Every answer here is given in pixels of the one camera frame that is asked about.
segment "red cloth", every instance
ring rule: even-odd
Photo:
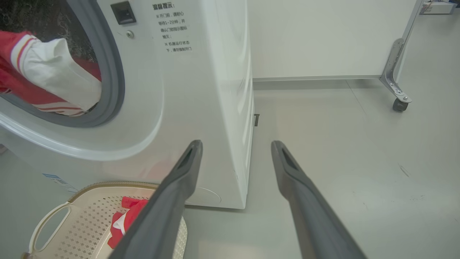
[[[29,82],[18,67],[23,51],[34,41],[38,41],[30,32],[12,33],[0,31],[0,94],[13,93],[23,101],[36,106],[43,112],[57,112],[69,116],[85,113],[79,107],[47,92]],[[86,60],[75,60],[83,69],[101,80],[100,71]]]
[[[126,212],[125,221],[123,223],[125,231],[128,231],[131,224],[136,220],[139,213],[142,211],[142,209],[148,202],[149,200],[138,200],[129,197],[123,197],[123,199],[121,200],[121,207],[129,209],[129,211]],[[115,221],[117,221],[121,216],[123,216],[123,213],[115,212],[115,214],[112,217],[112,226],[110,227],[112,237],[107,242],[107,244],[112,249],[115,249],[115,247],[118,245],[118,242],[120,242],[120,240],[123,238],[123,233],[121,232],[121,230],[114,228]]]

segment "washing machine door opening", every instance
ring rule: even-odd
[[[39,110],[18,95],[0,97],[48,122],[75,128],[91,128],[113,119],[125,95],[120,55],[109,25],[92,0],[4,0],[0,4],[4,32],[30,32],[42,42],[64,38],[75,63],[101,82],[100,99],[79,116],[67,116],[46,108]]]

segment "red and white garment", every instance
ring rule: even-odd
[[[147,205],[149,200],[138,200],[129,197],[123,197],[121,199],[121,207],[129,209],[125,214],[120,212],[115,212],[112,217],[112,226],[110,227],[110,233],[112,237],[109,238],[107,244],[112,248],[118,245],[120,240],[128,231],[128,228],[136,220],[139,213]]]
[[[79,116],[101,96],[97,64],[73,59],[65,39],[41,42],[29,32],[0,31],[0,93],[44,112]]]

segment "screw head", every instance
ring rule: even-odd
[[[128,38],[132,39],[132,38],[134,38],[134,33],[129,30],[129,31],[126,32],[126,36],[128,36]]]

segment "metal stand leg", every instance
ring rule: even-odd
[[[394,69],[398,64],[401,53],[403,52],[404,39],[397,39],[393,43],[393,48],[390,52],[388,62],[386,62],[385,70],[383,71],[380,81],[396,96],[396,100],[393,103],[393,110],[397,112],[403,112],[406,110],[408,104],[412,102],[407,94],[405,94],[398,86],[395,81]]]

